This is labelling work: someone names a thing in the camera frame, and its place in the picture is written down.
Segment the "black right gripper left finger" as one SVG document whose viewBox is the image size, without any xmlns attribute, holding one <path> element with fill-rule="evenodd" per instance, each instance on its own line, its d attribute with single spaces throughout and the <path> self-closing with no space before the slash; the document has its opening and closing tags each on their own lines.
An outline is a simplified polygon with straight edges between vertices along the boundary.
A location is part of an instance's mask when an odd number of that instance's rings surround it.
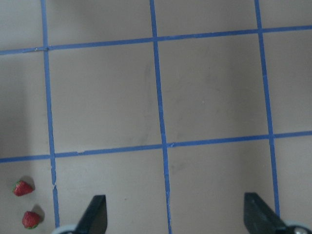
<svg viewBox="0 0 312 234">
<path fill-rule="evenodd" d="M 60 226 L 53 234 L 105 234 L 108 227 L 107 202 L 105 195 L 93 196 L 77 224 Z"/>
</svg>

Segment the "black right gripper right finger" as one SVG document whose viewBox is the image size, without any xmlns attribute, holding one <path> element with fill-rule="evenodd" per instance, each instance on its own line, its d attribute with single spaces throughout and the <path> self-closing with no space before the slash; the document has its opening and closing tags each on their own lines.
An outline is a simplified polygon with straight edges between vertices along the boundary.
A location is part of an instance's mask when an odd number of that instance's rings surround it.
<svg viewBox="0 0 312 234">
<path fill-rule="evenodd" d="M 244 225 L 250 234 L 310 234 L 311 229 L 284 222 L 257 193 L 244 194 Z"/>
</svg>

